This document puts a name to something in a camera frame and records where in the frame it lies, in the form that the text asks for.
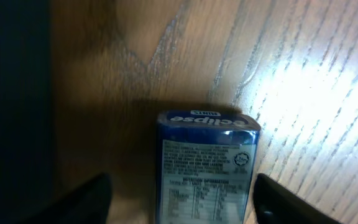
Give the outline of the blue Eclipse mints tin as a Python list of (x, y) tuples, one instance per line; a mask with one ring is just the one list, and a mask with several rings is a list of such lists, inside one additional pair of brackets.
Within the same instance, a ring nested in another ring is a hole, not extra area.
[(160, 113), (156, 223), (243, 223), (260, 130), (239, 113)]

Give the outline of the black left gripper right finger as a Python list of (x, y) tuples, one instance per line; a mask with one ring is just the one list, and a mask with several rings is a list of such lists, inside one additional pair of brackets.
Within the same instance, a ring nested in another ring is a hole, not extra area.
[(339, 224), (265, 174), (257, 175), (252, 202), (258, 224)]

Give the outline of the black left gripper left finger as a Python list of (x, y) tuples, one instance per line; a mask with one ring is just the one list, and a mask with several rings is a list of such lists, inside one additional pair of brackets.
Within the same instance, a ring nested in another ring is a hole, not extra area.
[(99, 174), (52, 206), (26, 220), (27, 224), (105, 224), (112, 199), (111, 179)]

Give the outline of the dark green open box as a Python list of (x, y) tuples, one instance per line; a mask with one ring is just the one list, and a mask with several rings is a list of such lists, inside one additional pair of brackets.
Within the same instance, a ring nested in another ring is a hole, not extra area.
[(51, 99), (49, 2), (0, 0), (0, 223), (52, 197)]

